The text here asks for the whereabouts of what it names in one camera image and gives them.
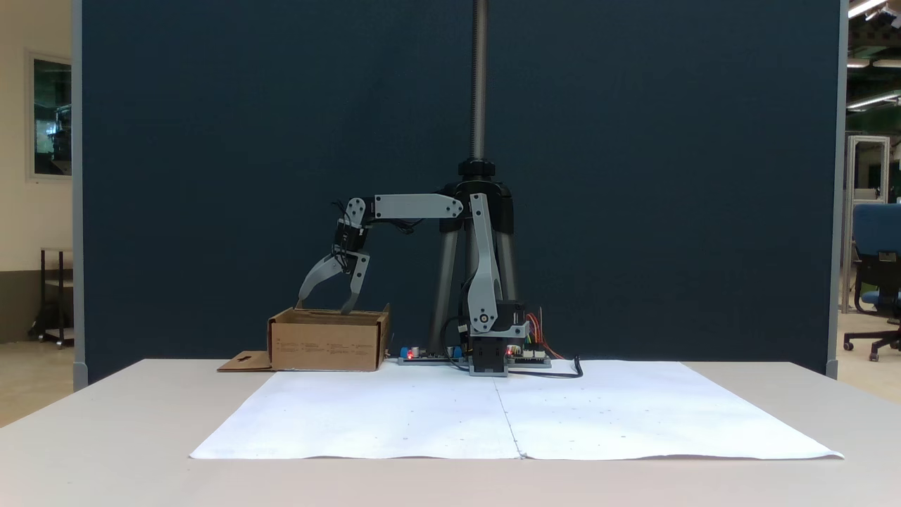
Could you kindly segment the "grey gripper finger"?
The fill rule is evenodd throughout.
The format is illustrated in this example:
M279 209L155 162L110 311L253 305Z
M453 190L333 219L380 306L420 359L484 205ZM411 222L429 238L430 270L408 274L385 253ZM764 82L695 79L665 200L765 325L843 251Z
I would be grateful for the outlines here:
M332 253L319 260L319 262L306 274L305 279L303 279L303 283L298 292L298 307L303 308L306 299L311 295L316 286L325 282L325 280L343 273L344 270L344 258L341 254Z
M363 290L366 272L370 266L370 256L367 253L345 253L344 262L350 275L350 294L341 307L341 314L350 315L356 308L358 296Z

